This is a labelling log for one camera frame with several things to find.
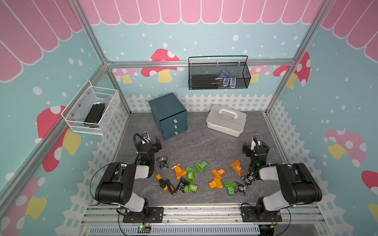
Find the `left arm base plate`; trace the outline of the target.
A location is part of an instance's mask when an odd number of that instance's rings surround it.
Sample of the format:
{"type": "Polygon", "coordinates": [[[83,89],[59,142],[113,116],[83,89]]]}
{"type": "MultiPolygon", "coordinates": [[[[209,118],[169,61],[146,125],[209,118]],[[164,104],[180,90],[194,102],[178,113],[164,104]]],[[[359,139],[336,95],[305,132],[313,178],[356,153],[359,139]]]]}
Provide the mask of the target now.
{"type": "Polygon", "coordinates": [[[163,207],[148,207],[141,212],[126,212],[122,221],[123,223],[161,223],[163,213],[163,207]]]}

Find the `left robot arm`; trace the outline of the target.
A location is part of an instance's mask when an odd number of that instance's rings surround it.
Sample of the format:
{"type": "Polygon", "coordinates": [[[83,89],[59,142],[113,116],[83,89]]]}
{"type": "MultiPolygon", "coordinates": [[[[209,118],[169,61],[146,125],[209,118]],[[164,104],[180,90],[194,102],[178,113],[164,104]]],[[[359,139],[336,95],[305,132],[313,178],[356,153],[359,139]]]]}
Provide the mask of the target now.
{"type": "Polygon", "coordinates": [[[156,173],[155,153],[161,150],[161,142],[156,138],[151,141],[147,132],[133,135],[137,157],[134,163],[112,162],[96,187],[93,198],[102,204],[116,205],[128,214],[148,217],[148,200],[133,191],[134,182],[148,179],[156,173]]]}

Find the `teal three-drawer cabinet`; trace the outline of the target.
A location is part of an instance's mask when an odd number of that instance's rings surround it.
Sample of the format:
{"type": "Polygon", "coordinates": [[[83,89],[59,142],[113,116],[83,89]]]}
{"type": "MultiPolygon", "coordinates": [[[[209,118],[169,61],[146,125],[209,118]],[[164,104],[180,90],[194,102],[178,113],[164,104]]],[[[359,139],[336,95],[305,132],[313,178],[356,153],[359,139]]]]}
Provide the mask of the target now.
{"type": "Polygon", "coordinates": [[[188,130],[188,112],[174,93],[152,99],[149,105],[154,121],[165,140],[188,130]]]}

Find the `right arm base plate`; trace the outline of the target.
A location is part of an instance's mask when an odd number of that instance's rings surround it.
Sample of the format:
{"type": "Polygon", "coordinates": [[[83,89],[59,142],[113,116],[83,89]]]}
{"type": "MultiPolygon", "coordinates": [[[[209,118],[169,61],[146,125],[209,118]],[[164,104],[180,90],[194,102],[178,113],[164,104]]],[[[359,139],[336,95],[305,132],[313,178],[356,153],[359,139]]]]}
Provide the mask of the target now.
{"type": "Polygon", "coordinates": [[[250,205],[242,205],[240,211],[243,222],[267,222],[268,224],[282,222],[279,211],[266,211],[264,208],[250,205]]]}

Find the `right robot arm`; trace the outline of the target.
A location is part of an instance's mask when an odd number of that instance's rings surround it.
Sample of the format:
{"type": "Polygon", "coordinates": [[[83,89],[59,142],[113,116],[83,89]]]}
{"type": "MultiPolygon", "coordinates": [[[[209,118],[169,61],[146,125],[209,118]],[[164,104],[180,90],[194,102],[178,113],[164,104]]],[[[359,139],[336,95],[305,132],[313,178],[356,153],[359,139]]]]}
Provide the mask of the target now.
{"type": "Polygon", "coordinates": [[[260,197],[255,206],[246,207],[252,212],[247,216],[253,221],[281,222],[280,211],[294,205],[319,202],[322,191],[308,168],[303,163],[269,164],[267,156],[270,147],[258,135],[253,135],[250,144],[245,143],[243,154],[250,158],[248,173],[241,177],[245,185],[254,181],[278,181],[280,190],[260,197]]]}

